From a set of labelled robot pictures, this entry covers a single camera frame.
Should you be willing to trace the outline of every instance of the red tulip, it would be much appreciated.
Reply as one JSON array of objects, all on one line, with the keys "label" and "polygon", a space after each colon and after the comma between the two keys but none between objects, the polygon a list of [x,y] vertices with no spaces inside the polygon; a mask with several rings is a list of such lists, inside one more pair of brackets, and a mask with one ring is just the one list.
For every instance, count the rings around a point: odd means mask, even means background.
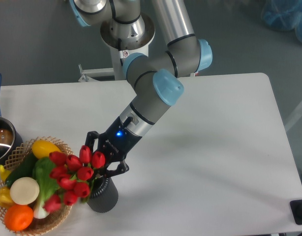
[{"label": "red tulip", "polygon": [[66,164],[67,155],[63,152],[54,151],[49,154],[49,159],[56,164],[56,166],[63,166]]},{"label": "red tulip", "polygon": [[52,169],[52,171],[49,174],[50,178],[57,179],[60,175],[66,174],[68,171],[66,166],[57,166]]},{"label": "red tulip", "polygon": [[88,180],[92,177],[94,171],[90,167],[82,167],[77,172],[77,177],[81,180]]},{"label": "red tulip", "polygon": [[84,164],[89,164],[92,158],[92,152],[88,146],[83,145],[79,154],[80,161]]},{"label": "red tulip", "polygon": [[67,206],[72,206],[77,202],[77,200],[78,197],[72,190],[65,192],[63,196],[63,203]]},{"label": "red tulip", "polygon": [[90,194],[90,187],[87,183],[77,182],[76,186],[74,186],[73,192],[81,198],[85,198]]},{"label": "red tulip", "polygon": [[92,157],[91,164],[94,168],[101,168],[105,164],[105,156],[100,151],[96,151]]},{"label": "red tulip", "polygon": [[68,155],[66,162],[68,169],[74,172],[82,167],[81,161],[75,155]]},{"label": "red tulip", "polygon": [[71,180],[70,177],[71,176],[69,174],[60,175],[57,179],[57,184],[65,190],[72,190],[76,185],[77,180]]},{"label": "red tulip", "polygon": [[43,208],[49,212],[52,213],[56,210],[59,210],[61,208],[61,200],[60,197],[57,194],[52,195],[44,204]]}]

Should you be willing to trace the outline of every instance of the light blue joint cover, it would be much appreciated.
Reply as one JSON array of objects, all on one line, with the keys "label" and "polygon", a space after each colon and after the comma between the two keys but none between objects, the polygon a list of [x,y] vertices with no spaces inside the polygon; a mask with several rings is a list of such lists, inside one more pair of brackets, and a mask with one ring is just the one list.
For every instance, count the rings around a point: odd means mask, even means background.
[{"label": "light blue joint cover", "polygon": [[212,63],[212,50],[208,42],[204,39],[199,39],[201,56],[198,66],[198,71],[208,68]]},{"label": "light blue joint cover", "polygon": [[72,11],[73,11],[74,15],[76,16],[77,21],[79,22],[79,24],[80,24],[82,27],[90,26],[90,25],[87,24],[87,23],[83,20],[83,18],[80,16],[80,14],[79,14],[79,12],[78,12],[76,6],[74,5],[73,0],[69,0],[69,2],[70,2],[70,6],[71,6],[71,8],[72,8]]},{"label": "light blue joint cover", "polygon": [[122,65],[122,71],[123,71],[123,74],[125,75],[126,79],[127,79],[127,70],[130,66],[130,64],[137,58],[137,57],[141,57],[141,56],[145,56],[144,54],[142,53],[133,53],[133,54],[130,54],[126,60],[124,61],[123,65]]},{"label": "light blue joint cover", "polygon": [[166,69],[160,69],[153,75],[153,85],[162,101],[169,106],[175,105],[184,92],[181,82]]}]

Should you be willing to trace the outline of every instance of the black cylinder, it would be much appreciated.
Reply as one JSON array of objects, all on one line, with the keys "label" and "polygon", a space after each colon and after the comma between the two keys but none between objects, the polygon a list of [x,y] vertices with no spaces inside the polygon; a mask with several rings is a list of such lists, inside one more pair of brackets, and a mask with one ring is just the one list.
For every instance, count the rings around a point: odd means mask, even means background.
[{"label": "black cylinder", "polygon": [[118,201],[118,191],[111,178],[99,178],[94,181],[88,200],[92,210],[105,213],[113,209]]}]

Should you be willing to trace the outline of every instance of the orange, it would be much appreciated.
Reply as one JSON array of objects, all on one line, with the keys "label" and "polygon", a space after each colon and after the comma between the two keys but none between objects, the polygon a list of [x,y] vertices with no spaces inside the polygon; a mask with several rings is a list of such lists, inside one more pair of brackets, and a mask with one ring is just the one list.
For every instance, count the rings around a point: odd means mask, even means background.
[{"label": "orange", "polygon": [[33,210],[27,205],[14,205],[4,216],[4,224],[9,230],[21,231],[27,228],[33,220]]}]

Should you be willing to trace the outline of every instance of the tulip bouquet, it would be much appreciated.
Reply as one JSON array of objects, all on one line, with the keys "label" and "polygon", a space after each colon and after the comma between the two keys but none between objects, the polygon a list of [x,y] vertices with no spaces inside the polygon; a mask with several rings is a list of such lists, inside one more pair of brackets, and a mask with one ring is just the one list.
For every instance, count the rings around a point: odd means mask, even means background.
[{"label": "tulip bouquet", "polygon": [[49,158],[56,164],[49,177],[57,180],[62,191],[51,196],[43,208],[50,213],[60,209],[62,203],[72,206],[79,198],[87,202],[96,179],[94,173],[105,165],[104,154],[99,151],[92,154],[90,148],[83,145],[79,157],[55,151]]}]

